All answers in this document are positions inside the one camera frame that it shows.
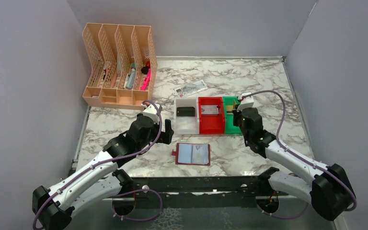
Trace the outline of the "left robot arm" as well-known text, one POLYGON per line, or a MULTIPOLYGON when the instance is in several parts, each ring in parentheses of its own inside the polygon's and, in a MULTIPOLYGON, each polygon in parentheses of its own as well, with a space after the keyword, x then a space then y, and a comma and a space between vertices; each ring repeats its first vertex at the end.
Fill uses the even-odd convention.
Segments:
POLYGON ((110 139, 85 166, 61 182, 32 194, 34 230, 63 230, 80 211, 110 196, 133 196, 133 179, 121 166, 148 151, 154 144, 170 144, 174 131, 157 114, 138 114, 130 128, 110 139))

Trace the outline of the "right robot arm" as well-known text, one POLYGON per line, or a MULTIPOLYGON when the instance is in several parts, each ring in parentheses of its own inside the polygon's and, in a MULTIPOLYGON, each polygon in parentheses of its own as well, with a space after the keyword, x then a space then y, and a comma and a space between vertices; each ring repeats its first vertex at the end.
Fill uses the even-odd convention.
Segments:
POLYGON ((240 128, 245 146, 296 174, 293 177, 278 169, 270 169, 257 182, 261 194, 269 195, 276 190, 295 196, 310 204, 328 221, 354 207, 356 195, 342 166, 336 163, 329 166, 294 152, 263 128, 262 117, 256 108, 234 109, 232 113, 233 124, 240 128))

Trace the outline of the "red leather card holder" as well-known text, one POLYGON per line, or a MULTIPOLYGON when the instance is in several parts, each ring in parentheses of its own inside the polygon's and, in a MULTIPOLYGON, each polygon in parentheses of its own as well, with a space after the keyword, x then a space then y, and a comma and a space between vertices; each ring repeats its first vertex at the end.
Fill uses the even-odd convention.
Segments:
POLYGON ((210 165, 210 145, 209 144, 193 144, 193 143, 177 143, 176 148, 172 151, 175 157, 175 164, 178 165, 210 165))

